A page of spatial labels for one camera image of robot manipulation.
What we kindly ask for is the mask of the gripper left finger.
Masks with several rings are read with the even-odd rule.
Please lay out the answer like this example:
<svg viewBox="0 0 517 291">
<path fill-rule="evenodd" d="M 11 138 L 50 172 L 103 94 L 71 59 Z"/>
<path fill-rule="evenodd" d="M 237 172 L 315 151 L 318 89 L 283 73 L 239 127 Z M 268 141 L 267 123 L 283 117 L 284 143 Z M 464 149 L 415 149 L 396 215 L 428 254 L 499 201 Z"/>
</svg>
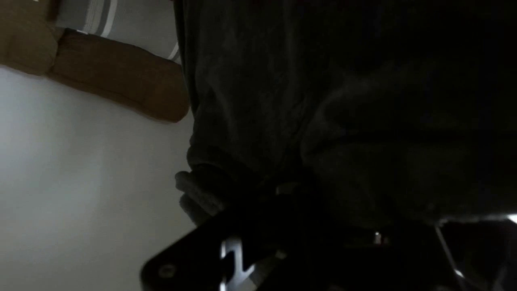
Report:
<svg viewBox="0 0 517 291">
<path fill-rule="evenodd" d="M 296 283 L 300 215 L 291 204 L 223 211 L 141 270 L 142 291 L 288 291 Z"/>
</svg>

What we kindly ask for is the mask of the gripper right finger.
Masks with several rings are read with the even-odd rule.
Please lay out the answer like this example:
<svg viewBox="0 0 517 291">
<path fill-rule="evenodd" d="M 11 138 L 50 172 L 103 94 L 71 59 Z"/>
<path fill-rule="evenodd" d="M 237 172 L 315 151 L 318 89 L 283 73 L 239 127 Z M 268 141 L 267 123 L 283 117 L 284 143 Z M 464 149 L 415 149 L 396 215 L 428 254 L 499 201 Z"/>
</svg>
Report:
<svg viewBox="0 0 517 291">
<path fill-rule="evenodd" d="M 430 291 L 517 291 L 517 225 L 510 220 L 433 227 L 444 262 Z"/>
</svg>

